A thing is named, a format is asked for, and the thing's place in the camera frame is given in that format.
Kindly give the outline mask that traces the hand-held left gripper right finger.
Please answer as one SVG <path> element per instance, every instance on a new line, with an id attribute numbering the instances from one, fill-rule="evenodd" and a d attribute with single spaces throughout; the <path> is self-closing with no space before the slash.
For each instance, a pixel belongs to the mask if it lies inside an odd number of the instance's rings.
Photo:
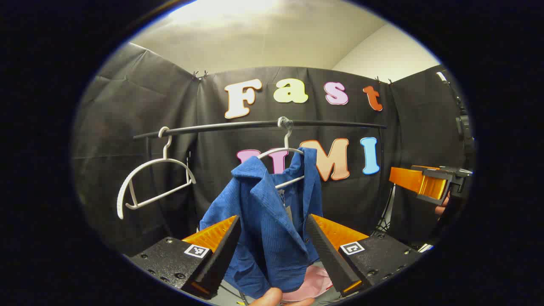
<path id="1" fill-rule="evenodd" d="M 421 258 L 387 234 L 368 236 L 315 214 L 307 217 L 305 231 L 342 297 L 377 286 Z"/>

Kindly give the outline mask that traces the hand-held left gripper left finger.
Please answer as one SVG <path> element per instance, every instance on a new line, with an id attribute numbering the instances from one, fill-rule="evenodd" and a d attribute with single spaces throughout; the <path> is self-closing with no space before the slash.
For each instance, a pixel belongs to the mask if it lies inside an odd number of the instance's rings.
<path id="1" fill-rule="evenodd" d="M 130 263 L 185 294 L 211 300 L 216 296 L 241 235 L 233 215 L 182 240 L 164 238 L 130 256 Z"/>

